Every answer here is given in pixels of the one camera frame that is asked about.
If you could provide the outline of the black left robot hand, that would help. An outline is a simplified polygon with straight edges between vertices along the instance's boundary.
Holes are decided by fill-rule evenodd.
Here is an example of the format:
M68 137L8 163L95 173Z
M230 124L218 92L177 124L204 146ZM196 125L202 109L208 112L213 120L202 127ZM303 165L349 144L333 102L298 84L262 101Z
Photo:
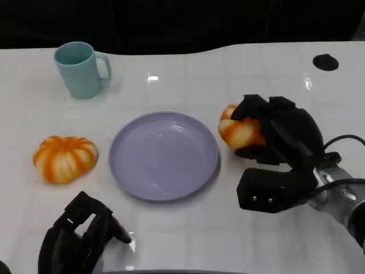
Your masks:
M92 273L108 242L132 238L102 202L84 191L48 229L38 257L38 273Z

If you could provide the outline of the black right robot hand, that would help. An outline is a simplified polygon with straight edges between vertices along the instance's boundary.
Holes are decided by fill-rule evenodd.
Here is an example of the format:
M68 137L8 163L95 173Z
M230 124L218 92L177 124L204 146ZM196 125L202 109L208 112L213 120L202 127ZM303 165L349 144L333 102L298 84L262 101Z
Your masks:
M259 95L245 95L230 118L256 123L265 142L236 149L239 157L275 166L285 163L303 171L342 160L338 152L325 152L322 133L313 117L283 96L264 100Z

